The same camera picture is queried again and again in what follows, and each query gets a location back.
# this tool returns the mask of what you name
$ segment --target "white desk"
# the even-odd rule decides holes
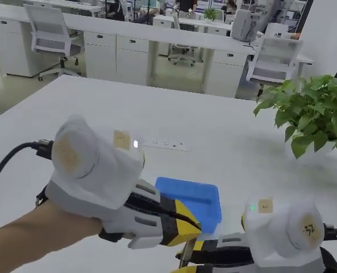
[[[190,152],[145,148],[142,177],[152,184],[165,176],[216,185],[223,216],[218,233],[242,232],[246,199],[268,196],[312,197],[324,222],[337,227],[337,153],[320,169],[289,162],[274,112],[255,118],[254,107],[252,101],[62,76],[0,116],[0,161],[23,142],[53,139],[66,118],[79,113],[91,126],[139,129],[146,138],[185,142]],[[7,164],[0,175],[0,226],[34,208],[52,171],[52,163],[33,150]],[[169,273],[178,267],[174,256],[182,246],[129,250],[127,244],[88,238],[14,273]],[[337,260],[337,241],[323,246]]]
[[[58,7],[68,7],[75,10],[86,10],[90,11],[93,17],[96,17],[98,13],[101,12],[102,6],[93,6],[87,3],[77,3],[66,0],[23,0],[26,2],[37,3],[42,6],[58,6]]]
[[[255,49],[231,37],[181,31],[145,24],[64,14],[66,26],[84,32],[88,77],[151,85],[159,43],[207,49],[201,91],[234,97],[248,55]],[[0,4],[0,67],[2,73],[33,76],[48,67],[31,64],[30,24],[23,7]]]
[[[173,17],[172,16],[165,16],[165,15],[157,15],[154,17],[153,21],[162,21],[162,22],[170,22],[173,23]],[[206,20],[196,20],[196,19],[190,19],[190,18],[179,18],[180,24],[191,24],[193,26],[198,27],[214,27],[220,30],[231,30],[230,24],[225,24],[223,22],[207,22]]]

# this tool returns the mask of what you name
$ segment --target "cable connector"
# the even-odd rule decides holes
[[[333,225],[323,224],[325,228],[324,241],[336,241],[337,240],[337,229]]]
[[[51,160],[53,141],[41,139],[35,143],[36,148],[34,147],[33,149],[37,150],[36,155]]]

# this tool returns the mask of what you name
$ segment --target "beige sticker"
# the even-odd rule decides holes
[[[130,149],[129,133],[115,130],[114,131],[114,147],[119,147],[119,148],[129,151]]]
[[[63,135],[57,143],[54,143],[53,149],[68,174],[71,174],[80,164],[79,155],[72,147],[67,135]]]
[[[305,214],[299,222],[299,228],[307,238],[310,246],[315,246],[322,238],[320,229],[316,226],[316,223],[311,213]]]
[[[273,200],[272,199],[260,199],[258,202],[259,213],[273,213]]]

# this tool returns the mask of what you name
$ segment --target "forearm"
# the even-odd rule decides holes
[[[101,228],[98,220],[64,212],[47,201],[0,228],[0,273],[98,234]]]

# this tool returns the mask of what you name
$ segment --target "office chair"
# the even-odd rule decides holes
[[[216,20],[224,23],[224,11],[216,9]]]
[[[178,21],[178,15],[176,12],[172,14],[173,16],[173,23],[174,23],[174,28],[177,30],[180,30],[180,22]],[[182,50],[181,54],[174,54],[174,55],[169,55],[168,60],[171,61],[173,60],[173,64],[176,65],[177,61],[183,60],[183,61],[189,61],[191,62],[191,66],[194,66],[194,63],[196,62],[195,59],[191,56],[188,56],[186,53],[187,51],[190,50],[191,46],[189,45],[183,45],[183,44],[174,44],[173,45],[176,48],[179,48]]]
[[[264,85],[280,86],[293,78],[298,69],[296,58],[301,47],[300,40],[261,36],[247,73],[247,81],[260,84],[257,97],[263,93]]]
[[[71,76],[80,76],[78,73],[65,68],[65,60],[82,51],[82,47],[73,44],[62,11],[53,7],[40,7],[24,4],[27,16],[32,26],[32,50],[60,57],[60,68],[51,69],[39,74],[43,76],[58,73]]]

